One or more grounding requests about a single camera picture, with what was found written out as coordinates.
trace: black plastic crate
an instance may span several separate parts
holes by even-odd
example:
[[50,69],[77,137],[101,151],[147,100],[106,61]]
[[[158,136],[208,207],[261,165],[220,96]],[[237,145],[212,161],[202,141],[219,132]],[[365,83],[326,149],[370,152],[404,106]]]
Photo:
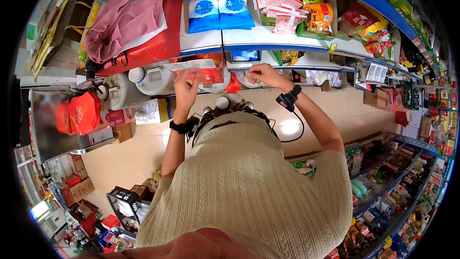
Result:
[[[127,218],[135,220],[139,224],[139,218],[136,214],[136,211],[139,208],[139,195],[128,189],[115,186],[115,188],[110,193],[107,193],[107,198],[109,199],[110,205],[112,206],[112,209],[114,210],[115,215],[117,216],[123,228],[129,232],[137,233],[138,229],[129,223]],[[117,199],[128,203],[134,216],[125,216],[123,213],[121,213]]]

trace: pink towel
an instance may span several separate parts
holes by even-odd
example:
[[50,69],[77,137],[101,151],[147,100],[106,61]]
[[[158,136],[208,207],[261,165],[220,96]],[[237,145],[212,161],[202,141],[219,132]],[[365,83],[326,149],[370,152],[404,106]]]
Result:
[[104,63],[117,56],[137,36],[160,27],[163,0],[109,0],[88,30],[85,47],[88,57]]

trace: hand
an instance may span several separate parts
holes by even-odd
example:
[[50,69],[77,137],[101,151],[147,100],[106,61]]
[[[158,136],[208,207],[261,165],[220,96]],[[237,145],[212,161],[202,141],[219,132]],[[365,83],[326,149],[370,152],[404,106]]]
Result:
[[270,87],[281,89],[284,93],[288,93],[294,88],[294,83],[282,77],[281,74],[267,63],[252,66],[247,77],[252,84],[256,83],[256,80],[259,80]]
[[[193,74],[193,85],[187,83],[189,75]],[[196,100],[196,92],[200,83],[199,69],[186,69],[181,71],[174,80],[174,91],[176,92],[176,110],[173,120],[176,124],[185,123],[190,109]]]

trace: blue packaging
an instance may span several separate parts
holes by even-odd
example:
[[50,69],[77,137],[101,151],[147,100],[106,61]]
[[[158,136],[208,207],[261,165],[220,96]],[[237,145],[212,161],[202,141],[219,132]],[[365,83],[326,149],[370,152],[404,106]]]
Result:
[[232,51],[230,52],[232,61],[257,61],[259,55],[256,50]]
[[220,29],[244,29],[255,27],[247,9],[247,0],[219,0]]
[[189,34],[219,29],[219,0],[189,1]]

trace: blue salt bag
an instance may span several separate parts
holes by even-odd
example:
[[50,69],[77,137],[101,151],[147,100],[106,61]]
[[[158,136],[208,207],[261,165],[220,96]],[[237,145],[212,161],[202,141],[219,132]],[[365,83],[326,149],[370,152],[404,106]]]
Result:
[[189,1],[189,34],[219,29],[219,0]]
[[220,29],[244,29],[255,27],[247,9],[247,0],[219,0]]

